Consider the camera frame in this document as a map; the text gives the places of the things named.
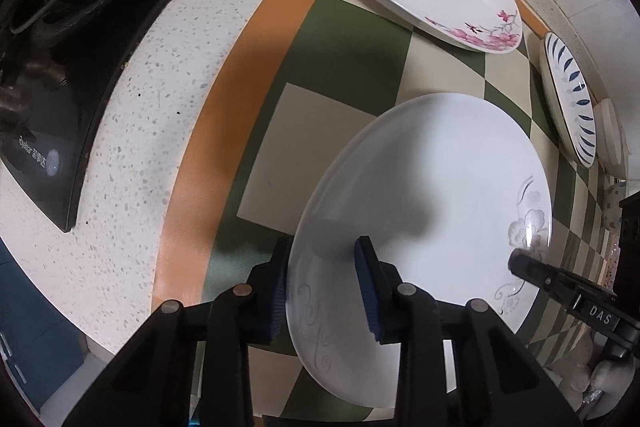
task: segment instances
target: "cabinet handle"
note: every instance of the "cabinet handle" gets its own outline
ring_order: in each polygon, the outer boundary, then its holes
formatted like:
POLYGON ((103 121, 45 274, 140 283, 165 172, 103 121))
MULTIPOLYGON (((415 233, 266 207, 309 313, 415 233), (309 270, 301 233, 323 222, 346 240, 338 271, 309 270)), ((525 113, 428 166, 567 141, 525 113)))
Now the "cabinet handle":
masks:
POLYGON ((9 347, 9 343, 6 341, 6 336, 4 336, 4 333, 2 333, 2 331, 0 331, 0 339, 2 339, 2 343, 4 344, 4 350, 6 350, 6 353, 9 357, 12 357, 14 354, 11 351, 11 347, 9 347))

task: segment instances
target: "gray floral pattern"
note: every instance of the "gray floral pattern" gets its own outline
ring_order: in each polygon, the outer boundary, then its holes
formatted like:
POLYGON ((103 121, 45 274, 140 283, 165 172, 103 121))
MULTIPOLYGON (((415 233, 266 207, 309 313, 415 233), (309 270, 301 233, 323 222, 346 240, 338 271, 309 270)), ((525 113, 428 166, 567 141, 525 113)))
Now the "gray floral pattern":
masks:
POLYGON ((300 285, 297 293, 304 299, 302 313, 300 314, 302 337, 306 342, 314 345, 314 365, 316 369, 322 373, 327 373, 331 370, 331 358, 327 354, 330 338, 323 331, 320 302, 308 284, 300 285))
MULTIPOLYGON (((516 197, 518 219, 513 221, 507 230, 509 245, 514 249, 526 252, 538 261, 544 261, 549 238, 549 227, 546 223, 545 213, 536 208, 542 197, 536 190, 532 190, 533 176, 527 178, 516 197)), ((516 309, 520 303, 518 295, 524 287, 524 281, 517 279, 500 286, 494 294, 498 301, 498 313, 508 315, 516 309)))

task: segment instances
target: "white countertop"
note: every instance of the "white countertop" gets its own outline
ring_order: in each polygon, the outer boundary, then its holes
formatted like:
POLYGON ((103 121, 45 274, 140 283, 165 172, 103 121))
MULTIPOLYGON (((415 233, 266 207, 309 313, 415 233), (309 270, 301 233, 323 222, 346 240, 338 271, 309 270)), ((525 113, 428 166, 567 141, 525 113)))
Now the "white countertop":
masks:
POLYGON ((261 1, 170 1, 113 91, 71 232, 60 232, 0 164, 0 237, 56 308, 112 352, 150 312, 182 155, 226 54, 261 1))

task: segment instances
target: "black device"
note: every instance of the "black device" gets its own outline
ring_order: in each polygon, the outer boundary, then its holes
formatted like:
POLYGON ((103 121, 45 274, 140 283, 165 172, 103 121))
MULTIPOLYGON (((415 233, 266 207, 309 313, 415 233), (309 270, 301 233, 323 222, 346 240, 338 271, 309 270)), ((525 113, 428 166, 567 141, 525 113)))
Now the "black device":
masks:
MULTIPOLYGON (((270 344, 280 329, 290 245, 291 239, 281 239, 271 260, 255 266, 246 284, 213 302, 185 308, 165 301, 98 376, 63 427, 184 427, 198 341, 206 341, 200 424, 253 425, 247 346, 270 344)), ((368 237, 356 241, 354 263, 372 333, 380 343, 401 344, 395 418, 367 423, 370 427, 580 425, 485 301, 453 305, 403 283, 392 264, 378 261, 368 237), (456 394, 447 395, 443 339, 454 346, 456 394)), ((331 424, 265 418, 265 425, 331 424)))
POLYGON ((640 319, 625 312, 616 296, 568 270, 541 263, 524 250, 509 259, 511 272, 545 291, 567 313, 609 339, 602 356, 621 359, 629 352, 640 357, 640 319))

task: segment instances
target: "black stovetop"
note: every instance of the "black stovetop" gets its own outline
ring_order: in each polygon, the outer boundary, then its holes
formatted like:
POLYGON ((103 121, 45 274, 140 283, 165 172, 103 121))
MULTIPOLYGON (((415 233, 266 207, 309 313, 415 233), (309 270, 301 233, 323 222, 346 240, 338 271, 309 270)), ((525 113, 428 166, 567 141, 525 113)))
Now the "black stovetop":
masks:
POLYGON ((64 232, 113 86, 167 1, 2 0, 0 155, 64 232))

